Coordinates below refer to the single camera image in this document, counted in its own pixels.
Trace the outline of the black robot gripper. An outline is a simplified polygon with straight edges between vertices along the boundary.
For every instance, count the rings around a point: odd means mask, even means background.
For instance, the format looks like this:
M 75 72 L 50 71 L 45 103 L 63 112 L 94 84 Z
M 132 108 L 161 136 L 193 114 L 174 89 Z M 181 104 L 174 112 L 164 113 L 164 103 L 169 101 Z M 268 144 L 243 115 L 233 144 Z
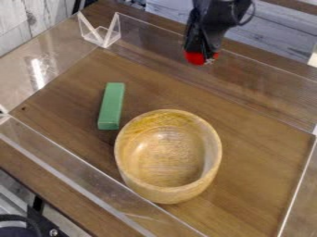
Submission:
M 222 40 L 228 30 L 249 23 L 243 19 L 253 0 L 192 0 L 184 48 L 188 53 L 202 53 L 205 64 L 212 65 L 220 57 Z

